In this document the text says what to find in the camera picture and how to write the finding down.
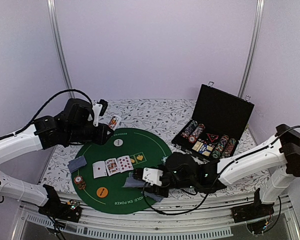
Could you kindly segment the white dealer button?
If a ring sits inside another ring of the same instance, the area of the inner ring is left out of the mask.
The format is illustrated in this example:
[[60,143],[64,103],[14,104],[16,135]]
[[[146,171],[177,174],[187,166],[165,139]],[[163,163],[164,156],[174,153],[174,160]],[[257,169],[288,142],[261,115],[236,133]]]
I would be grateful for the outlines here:
[[114,144],[114,146],[116,146],[116,147],[122,146],[123,143],[124,143],[124,141],[123,141],[122,139],[120,139],[120,138],[117,138],[117,139],[115,139],[115,140],[113,141],[113,144]]

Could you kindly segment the blue topped chip stack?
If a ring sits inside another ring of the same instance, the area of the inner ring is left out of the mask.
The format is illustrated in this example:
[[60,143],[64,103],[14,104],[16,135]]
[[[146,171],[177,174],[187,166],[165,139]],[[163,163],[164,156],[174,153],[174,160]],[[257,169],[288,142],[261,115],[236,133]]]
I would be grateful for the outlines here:
[[161,159],[161,162],[162,162],[162,164],[166,164],[166,161],[167,161],[167,159],[168,159],[168,157],[167,156],[164,156],[164,157],[162,157],[162,159]]

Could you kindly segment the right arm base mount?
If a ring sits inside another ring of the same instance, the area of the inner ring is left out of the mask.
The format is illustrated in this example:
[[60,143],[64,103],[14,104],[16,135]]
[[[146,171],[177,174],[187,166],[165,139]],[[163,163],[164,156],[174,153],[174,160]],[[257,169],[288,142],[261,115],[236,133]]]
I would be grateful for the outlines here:
[[[245,205],[232,207],[231,216],[235,223],[241,223],[246,221],[252,221],[258,218],[263,217],[272,217],[274,213],[273,209],[274,203],[264,204],[261,201],[260,197],[260,188],[256,190],[254,193],[253,202]],[[252,223],[248,223],[246,225],[248,231],[254,235],[263,234],[267,225],[269,224],[269,220],[265,218],[261,221],[255,221]]]

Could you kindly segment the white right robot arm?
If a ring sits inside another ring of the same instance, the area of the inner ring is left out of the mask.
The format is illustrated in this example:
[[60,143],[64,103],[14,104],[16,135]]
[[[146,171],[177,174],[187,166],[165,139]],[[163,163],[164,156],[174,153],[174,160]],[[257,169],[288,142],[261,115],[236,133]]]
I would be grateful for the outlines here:
[[270,180],[257,190],[249,206],[252,218],[259,218],[295,178],[300,178],[299,126],[280,124],[276,133],[260,145],[237,155],[198,164],[190,154],[173,152],[158,167],[135,168],[132,177],[145,191],[167,197],[170,189],[194,189],[212,194],[256,172],[276,167]]

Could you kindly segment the red topped chip stack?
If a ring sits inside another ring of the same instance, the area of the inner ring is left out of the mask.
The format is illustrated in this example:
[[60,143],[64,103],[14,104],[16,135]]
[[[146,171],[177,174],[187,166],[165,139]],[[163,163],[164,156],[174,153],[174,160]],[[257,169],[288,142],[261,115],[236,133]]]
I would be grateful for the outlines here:
[[86,189],[86,182],[85,180],[83,179],[83,177],[81,175],[77,175],[75,178],[74,178],[74,183],[75,185],[77,186],[77,188],[79,190],[85,190]]

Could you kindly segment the ten of diamonds card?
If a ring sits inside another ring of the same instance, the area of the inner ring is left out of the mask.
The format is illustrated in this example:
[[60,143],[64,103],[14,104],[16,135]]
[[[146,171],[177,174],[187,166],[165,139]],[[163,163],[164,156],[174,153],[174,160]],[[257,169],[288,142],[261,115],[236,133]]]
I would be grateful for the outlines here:
[[132,171],[134,169],[129,155],[120,156],[116,160],[121,173]]

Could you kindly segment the dealt cards pile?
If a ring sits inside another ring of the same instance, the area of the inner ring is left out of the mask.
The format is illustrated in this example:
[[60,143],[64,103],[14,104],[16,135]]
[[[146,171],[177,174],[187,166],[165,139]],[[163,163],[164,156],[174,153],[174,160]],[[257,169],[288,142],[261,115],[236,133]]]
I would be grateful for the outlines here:
[[148,193],[146,192],[145,195],[151,199],[153,199],[154,201],[156,202],[161,202],[164,197],[163,196],[160,196],[160,195],[156,195],[156,194],[153,194],[153,193]]
[[85,157],[82,155],[69,161],[67,167],[69,169],[69,172],[72,174],[73,172],[77,171],[82,167],[85,167],[86,165],[87,165],[87,161]]

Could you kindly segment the ace of diamonds card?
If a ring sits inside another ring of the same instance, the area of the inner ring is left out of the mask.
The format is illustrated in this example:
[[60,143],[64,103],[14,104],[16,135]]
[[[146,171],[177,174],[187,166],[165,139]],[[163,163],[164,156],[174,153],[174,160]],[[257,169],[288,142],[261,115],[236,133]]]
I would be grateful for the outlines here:
[[93,172],[93,178],[102,178],[107,177],[108,173],[106,170],[105,161],[96,161],[92,164],[92,172]]

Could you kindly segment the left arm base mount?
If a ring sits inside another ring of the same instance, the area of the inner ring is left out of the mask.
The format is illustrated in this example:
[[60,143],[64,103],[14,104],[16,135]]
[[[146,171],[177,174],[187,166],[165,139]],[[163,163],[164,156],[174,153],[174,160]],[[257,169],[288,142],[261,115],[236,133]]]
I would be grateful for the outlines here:
[[52,186],[44,184],[43,187],[47,192],[47,202],[43,206],[39,206],[38,212],[51,218],[78,223],[83,210],[80,203],[75,200],[62,203]]

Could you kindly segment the blue playing card deck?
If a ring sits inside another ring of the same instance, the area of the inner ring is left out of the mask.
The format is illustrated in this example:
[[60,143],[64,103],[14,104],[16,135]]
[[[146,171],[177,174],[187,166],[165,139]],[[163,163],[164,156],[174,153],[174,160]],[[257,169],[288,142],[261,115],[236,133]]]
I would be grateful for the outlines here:
[[125,180],[123,188],[142,188],[145,182],[142,180],[134,179],[133,174],[130,172]]

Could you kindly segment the orange big blind button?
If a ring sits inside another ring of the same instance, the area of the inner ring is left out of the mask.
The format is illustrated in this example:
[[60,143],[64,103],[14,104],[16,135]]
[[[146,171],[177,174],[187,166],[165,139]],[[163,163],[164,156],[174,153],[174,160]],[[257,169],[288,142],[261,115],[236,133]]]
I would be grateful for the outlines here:
[[99,197],[99,198],[106,198],[109,194],[109,190],[102,186],[102,187],[99,187],[97,190],[96,190],[96,195]]

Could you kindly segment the dealt cards bottom pile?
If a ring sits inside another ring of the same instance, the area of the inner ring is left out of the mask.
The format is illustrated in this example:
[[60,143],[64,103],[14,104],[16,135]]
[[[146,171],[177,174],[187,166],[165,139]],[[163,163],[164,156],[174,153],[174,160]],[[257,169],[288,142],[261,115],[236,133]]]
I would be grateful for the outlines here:
[[156,202],[161,202],[164,197],[163,196],[160,196],[160,195],[156,195],[156,194],[153,194],[153,193],[148,193],[146,192],[145,195],[151,199],[153,199],[154,201]]

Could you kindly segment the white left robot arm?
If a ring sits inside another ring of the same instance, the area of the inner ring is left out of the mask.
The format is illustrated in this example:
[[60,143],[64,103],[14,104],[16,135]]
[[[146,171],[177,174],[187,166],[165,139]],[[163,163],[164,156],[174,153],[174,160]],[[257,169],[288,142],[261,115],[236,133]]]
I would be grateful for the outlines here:
[[[105,114],[108,102],[88,102],[79,98],[67,101],[56,116],[46,115],[30,121],[25,129],[17,130],[0,139],[0,165],[26,154],[47,150],[57,145],[104,145],[114,134],[99,118]],[[0,171],[0,196],[32,203],[53,216],[64,213],[64,205],[51,186],[31,184]]]

